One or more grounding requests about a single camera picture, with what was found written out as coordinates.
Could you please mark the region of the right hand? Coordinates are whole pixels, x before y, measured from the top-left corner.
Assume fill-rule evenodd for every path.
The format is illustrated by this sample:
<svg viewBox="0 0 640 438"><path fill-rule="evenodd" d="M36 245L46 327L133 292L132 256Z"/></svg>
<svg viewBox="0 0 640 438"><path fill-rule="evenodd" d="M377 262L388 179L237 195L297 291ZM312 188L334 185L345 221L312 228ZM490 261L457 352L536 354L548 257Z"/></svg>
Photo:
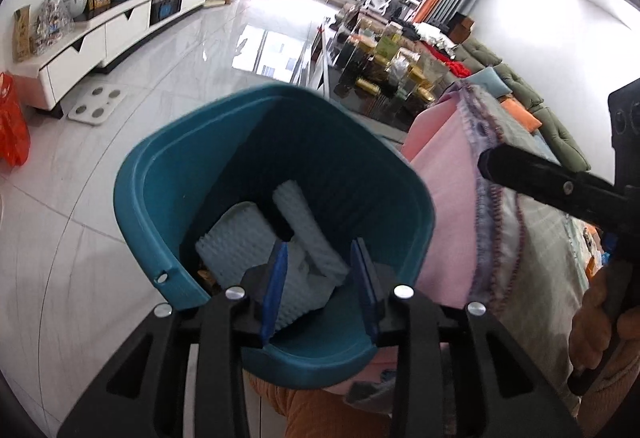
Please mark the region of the right hand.
<svg viewBox="0 0 640 438"><path fill-rule="evenodd" d="M582 306L573 317L568 339L570 362L578 371L594 370L600 366L603 354L610 346L612 323L602 306L608 296L608 269L601 268L593 276L589 288L582 297ZM613 377L626 369L639 357L639 308L631 309L617 321L617 335L622 349L616 358L608 362L605 377Z"/></svg>

